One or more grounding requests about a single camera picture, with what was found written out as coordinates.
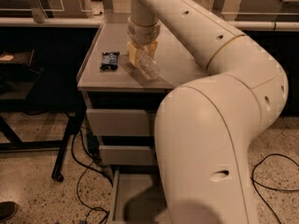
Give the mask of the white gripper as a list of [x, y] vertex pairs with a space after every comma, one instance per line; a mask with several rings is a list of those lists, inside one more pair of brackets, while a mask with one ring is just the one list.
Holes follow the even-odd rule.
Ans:
[[160, 21], [144, 26], [137, 24], [132, 17], [129, 17], [127, 33], [132, 41], [127, 42], [127, 51], [129, 61], [134, 67], [139, 67], [144, 57], [145, 52], [141, 46], [148, 45], [147, 53], [151, 58], [154, 57], [158, 47], [158, 42], [155, 40], [160, 33], [160, 28]]

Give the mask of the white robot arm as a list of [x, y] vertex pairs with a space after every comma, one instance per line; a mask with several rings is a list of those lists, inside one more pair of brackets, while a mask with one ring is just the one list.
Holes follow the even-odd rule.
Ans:
[[250, 142], [288, 97], [281, 65], [249, 36], [192, 0], [137, 0], [207, 72], [172, 90], [154, 136], [172, 224], [259, 224]]

